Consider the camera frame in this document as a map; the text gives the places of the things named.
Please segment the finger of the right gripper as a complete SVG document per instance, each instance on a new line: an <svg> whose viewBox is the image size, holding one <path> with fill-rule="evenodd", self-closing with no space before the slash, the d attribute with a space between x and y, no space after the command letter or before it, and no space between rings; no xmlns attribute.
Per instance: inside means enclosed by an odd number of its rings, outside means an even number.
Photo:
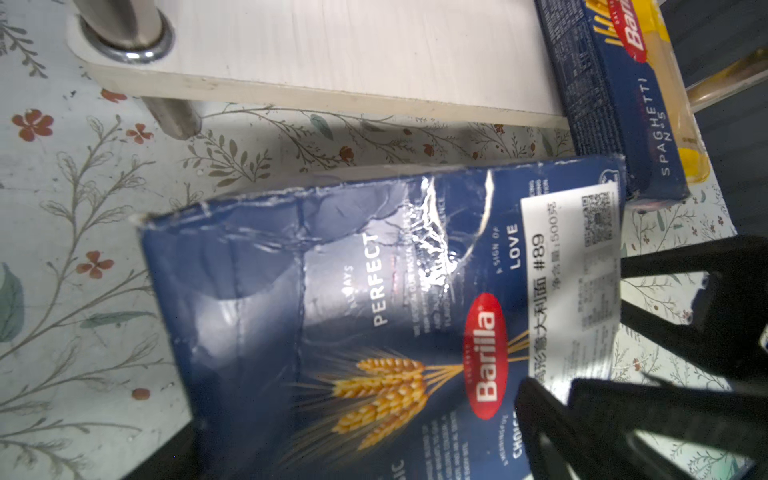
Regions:
<svg viewBox="0 0 768 480"><path fill-rule="evenodd" d="M765 396L577 379L568 407L602 433L640 430L767 460Z"/></svg>
<svg viewBox="0 0 768 480"><path fill-rule="evenodd" d="M688 323L673 324L627 301L621 323L709 374L765 381L767 239L738 235L621 260L623 278L690 272L706 278Z"/></svg>

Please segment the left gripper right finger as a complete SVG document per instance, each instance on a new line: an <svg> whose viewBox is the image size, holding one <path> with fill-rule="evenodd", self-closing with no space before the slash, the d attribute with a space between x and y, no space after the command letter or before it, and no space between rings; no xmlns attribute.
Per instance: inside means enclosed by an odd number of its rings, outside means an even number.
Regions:
<svg viewBox="0 0 768 480"><path fill-rule="evenodd" d="M600 479L605 473L596 436L537 380L520 382L515 412L535 479Z"/></svg>

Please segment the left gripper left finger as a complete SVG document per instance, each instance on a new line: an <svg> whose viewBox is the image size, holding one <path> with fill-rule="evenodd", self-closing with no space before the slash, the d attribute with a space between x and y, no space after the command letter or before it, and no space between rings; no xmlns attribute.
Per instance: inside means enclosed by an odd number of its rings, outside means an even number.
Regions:
<svg viewBox="0 0 768 480"><path fill-rule="evenodd" d="M200 479L198 440L196 424L191 421L124 479Z"/></svg>

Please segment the dark blue pasta box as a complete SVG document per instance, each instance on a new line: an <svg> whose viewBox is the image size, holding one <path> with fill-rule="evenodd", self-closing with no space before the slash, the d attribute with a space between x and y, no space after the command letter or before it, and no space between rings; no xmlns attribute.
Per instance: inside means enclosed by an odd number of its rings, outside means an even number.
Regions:
<svg viewBox="0 0 768 480"><path fill-rule="evenodd" d="M206 479L527 479L515 412L609 374L619 156L346 170L149 216Z"/></svg>

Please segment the blue Barilla spaghetti box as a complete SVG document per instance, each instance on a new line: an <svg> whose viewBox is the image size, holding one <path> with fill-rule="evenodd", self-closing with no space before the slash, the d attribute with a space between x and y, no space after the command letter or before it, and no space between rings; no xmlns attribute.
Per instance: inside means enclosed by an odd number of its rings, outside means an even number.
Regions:
<svg viewBox="0 0 768 480"><path fill-rule="evenodd" d="M653 1L535 4L560 100L579 155L621 154L629 204L681 202L688 183L653 49L662 35Z"/></svg>

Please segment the yellow Pastatime spaghetti bag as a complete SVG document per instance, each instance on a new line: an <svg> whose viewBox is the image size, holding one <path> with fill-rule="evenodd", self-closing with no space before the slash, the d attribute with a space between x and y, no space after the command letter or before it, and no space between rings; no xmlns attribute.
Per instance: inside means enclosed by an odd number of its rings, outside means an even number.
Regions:
<svg viewBox="0 0 768 480"><path fill-rule="evenodd" d="M633 0L647 49L647 60L655 72L689 184L700 184L711 173L711 164L671 45L671 39L656 1Z"/></svg>

